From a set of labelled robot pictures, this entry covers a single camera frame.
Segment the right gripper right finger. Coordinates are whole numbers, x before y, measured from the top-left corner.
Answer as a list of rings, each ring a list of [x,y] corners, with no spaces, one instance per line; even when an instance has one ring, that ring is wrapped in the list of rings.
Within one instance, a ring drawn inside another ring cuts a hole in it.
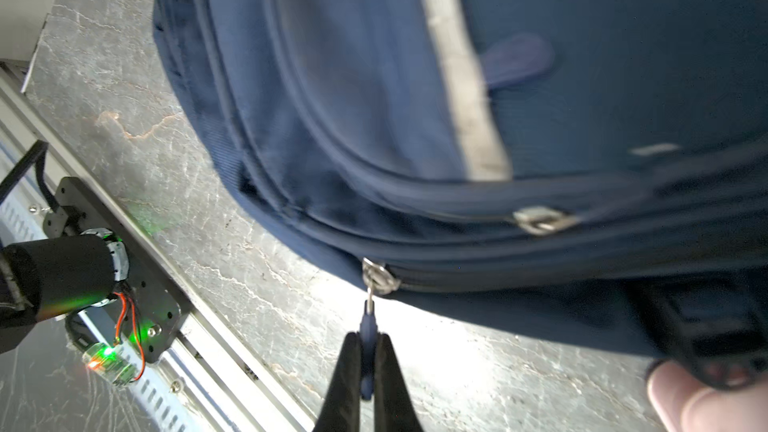
[[[374,357],[375,432],[422,432],[391,338],[379,334]]]

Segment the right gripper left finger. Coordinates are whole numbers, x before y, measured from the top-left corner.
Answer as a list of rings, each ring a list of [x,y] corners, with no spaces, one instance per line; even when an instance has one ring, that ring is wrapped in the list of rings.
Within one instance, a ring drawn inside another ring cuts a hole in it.
[[[360,430],[361,358],[361,340],[350,332],[343,340],[313,432]]]

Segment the pink pencil case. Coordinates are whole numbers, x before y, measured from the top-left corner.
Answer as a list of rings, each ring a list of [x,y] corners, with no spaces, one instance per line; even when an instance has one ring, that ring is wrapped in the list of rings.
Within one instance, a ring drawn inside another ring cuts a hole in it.
[[[667,431],[767,429],[766,378],[723,392],[703,384],[677,363],[661,361],[649,370],[646,392]]]

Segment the navy blue student backpack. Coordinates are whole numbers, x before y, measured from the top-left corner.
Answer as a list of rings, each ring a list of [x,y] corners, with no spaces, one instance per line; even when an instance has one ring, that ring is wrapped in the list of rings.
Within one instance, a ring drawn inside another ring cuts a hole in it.
[[[233,199],[457,320],[767,374],[767,0],[154,0]]]

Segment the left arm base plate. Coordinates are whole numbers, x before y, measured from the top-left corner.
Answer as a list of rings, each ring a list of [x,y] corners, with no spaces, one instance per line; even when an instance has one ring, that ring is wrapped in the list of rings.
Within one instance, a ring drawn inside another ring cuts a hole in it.
[[[136,383],[175,340],[191,302],[127,228],[81,179],[65,177],[56,188],[57,207],[44,218],[50,239],[74,249],[67,267],[87,285],[111,284],[92,293],[77,311],[106,312],[113,329],[85,354],[86,367],[114,383]]]

